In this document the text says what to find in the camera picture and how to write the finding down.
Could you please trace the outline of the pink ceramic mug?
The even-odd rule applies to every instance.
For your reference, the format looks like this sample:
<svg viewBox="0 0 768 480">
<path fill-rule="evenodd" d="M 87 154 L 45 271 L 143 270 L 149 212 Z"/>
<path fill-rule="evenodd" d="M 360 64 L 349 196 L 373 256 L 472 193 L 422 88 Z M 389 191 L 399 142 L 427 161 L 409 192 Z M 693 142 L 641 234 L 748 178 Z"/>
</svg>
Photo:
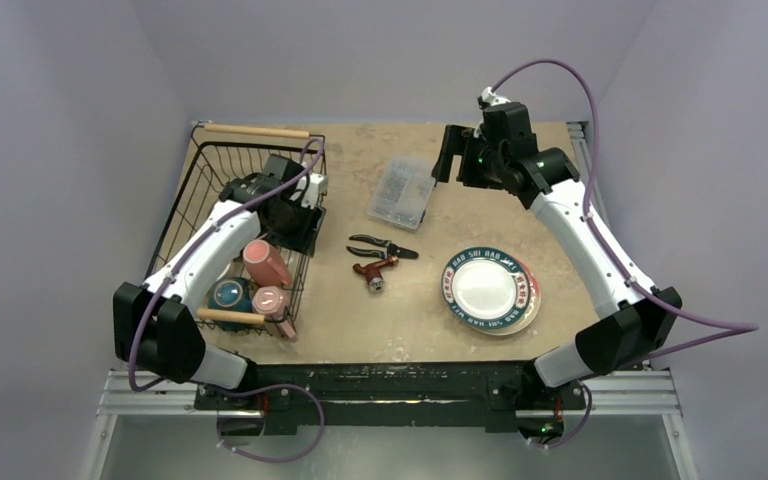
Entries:
<svg viewBox="0 0 768 480">
<path fill-rule="evenodd" d="M 279 250 L 262 239 L 249 242 L 242 250 L 242 261 L 249 277 L 259 287 L 289 287 L 293 283 L 289 268 Z"/>
</svg>

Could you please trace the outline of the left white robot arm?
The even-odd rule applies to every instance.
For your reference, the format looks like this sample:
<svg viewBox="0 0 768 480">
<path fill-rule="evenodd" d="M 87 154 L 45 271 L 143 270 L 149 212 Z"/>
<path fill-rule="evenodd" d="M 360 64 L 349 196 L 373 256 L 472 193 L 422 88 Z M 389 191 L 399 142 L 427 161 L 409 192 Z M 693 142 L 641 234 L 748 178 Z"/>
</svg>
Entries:
<svg viewBox="0 0 768 480">
<path fill-rule="evenodd" d="M 132 391 L 164 381 L 219 387 L 232 408 L 257 399 L 258 382 L 248 359 L 205 343 L 194 320 L 202 298 L 219 280 L 233 254 L 257 238 L 258 209 L 294 187 L 317 167 L 323 150 L 290 179 L 249 201 L 218 201 L 208 219 L 179 253 L 140 285 L 123 283 L 113 296 L 114 345 L 127 362 Z"/>
</svg>

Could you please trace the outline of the pink faceted ceramic cup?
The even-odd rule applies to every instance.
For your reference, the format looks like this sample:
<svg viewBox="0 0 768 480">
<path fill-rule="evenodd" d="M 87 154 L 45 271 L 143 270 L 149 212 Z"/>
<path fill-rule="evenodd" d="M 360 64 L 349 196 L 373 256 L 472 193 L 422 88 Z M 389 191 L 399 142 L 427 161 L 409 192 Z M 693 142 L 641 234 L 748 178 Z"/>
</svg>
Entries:
<svg viewBox="0 0 768 480">
<path fill-rule="evenodd" d="M 289 305 L 289 294 L 276 286 L 260 287 L 252 298 L 252 308 L 270 323 L 283 322 Z"/>
</svg>

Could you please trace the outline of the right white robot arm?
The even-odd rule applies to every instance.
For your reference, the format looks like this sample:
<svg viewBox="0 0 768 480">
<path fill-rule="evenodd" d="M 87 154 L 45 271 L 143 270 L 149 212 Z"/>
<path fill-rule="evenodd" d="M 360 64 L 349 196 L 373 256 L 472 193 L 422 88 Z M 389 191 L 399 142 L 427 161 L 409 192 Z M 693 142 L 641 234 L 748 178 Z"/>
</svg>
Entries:
<svg viewBox="0 0 768 480">
<path fill-rule="evenodd" d="M 521 392 L 544 407 L 562 385 L 608 374 L 661 347 L 682 299 L 674 288 L 658 287 L 611 234 L 599 232 L 604 223 L 590 208 L 578 170 L 562 150 L 539 148 L 525 105 L 484 102 L 481 111 L 476 127 L 445 127 L 434 178 L 448 182 L 452 160 L 460 157 L 458 182 L 515 196 L 555 237 L 599 318 L 570 343 L 530 361 Z"/>
</svg>

